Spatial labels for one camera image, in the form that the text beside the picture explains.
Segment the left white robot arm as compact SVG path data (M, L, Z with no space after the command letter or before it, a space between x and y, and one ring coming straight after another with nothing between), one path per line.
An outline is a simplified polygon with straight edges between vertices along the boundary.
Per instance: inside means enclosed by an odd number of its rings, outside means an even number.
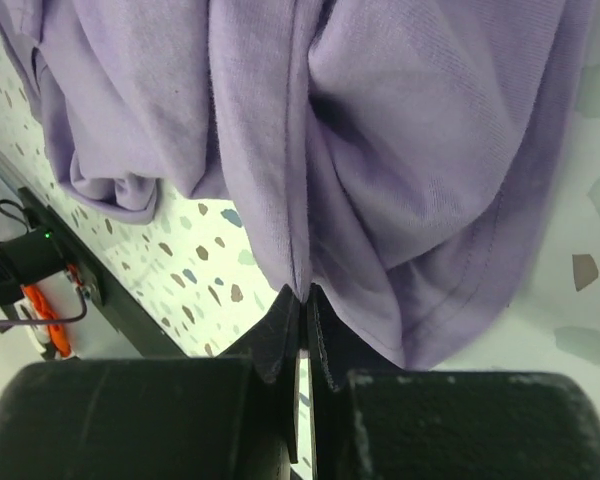
M0 200L0 213L25 227L25 233L0 241L0 306L24 297L22 288L67 269L67 257L54 231L18 203Z

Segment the purple t shirt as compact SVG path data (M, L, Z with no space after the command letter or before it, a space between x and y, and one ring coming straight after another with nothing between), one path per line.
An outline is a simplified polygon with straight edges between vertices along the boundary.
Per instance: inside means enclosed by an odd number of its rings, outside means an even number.
M228 199L274 288L395 364L478 336L533 255L591 1L0 1L59 186L128 224Z

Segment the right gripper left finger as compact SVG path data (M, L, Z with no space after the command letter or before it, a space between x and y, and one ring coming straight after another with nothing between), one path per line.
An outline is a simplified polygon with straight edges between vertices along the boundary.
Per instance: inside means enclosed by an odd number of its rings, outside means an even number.
M0 479L288 479L300 303L216 357L31 364L0 396Z

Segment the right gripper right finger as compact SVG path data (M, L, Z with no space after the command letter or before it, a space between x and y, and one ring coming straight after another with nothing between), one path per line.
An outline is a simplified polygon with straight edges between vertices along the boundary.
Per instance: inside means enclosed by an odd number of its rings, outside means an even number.
M600 479L600 420L566 376L412 371L307 301L318 479Z

